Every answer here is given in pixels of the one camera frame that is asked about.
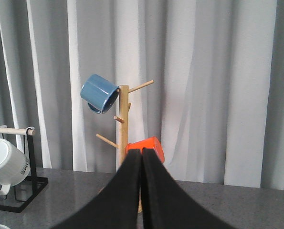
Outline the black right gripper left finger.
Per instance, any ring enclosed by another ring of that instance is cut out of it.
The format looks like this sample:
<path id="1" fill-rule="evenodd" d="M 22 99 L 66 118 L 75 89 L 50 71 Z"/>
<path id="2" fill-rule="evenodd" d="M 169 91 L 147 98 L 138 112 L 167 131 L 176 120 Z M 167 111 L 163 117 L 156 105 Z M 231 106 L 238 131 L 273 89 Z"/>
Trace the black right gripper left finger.
<path id="1" fill-rule="evenodd" d="M 130 150 L 122 165 L 86 206 L 55 229 L 135 229 L 140 189 L 141 153 Z"/>

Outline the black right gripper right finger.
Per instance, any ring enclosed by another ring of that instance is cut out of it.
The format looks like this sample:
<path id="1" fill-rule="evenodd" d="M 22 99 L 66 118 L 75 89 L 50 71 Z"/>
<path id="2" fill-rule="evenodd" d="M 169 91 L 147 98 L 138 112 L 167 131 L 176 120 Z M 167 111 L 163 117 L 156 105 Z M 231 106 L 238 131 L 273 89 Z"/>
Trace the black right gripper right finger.
<path id="1" fill-rule="evenodd" d="M 153 149 L 143 149 L 141 201 L 146 229 L 232 229 L 193 200 L 171 177 Z"/>

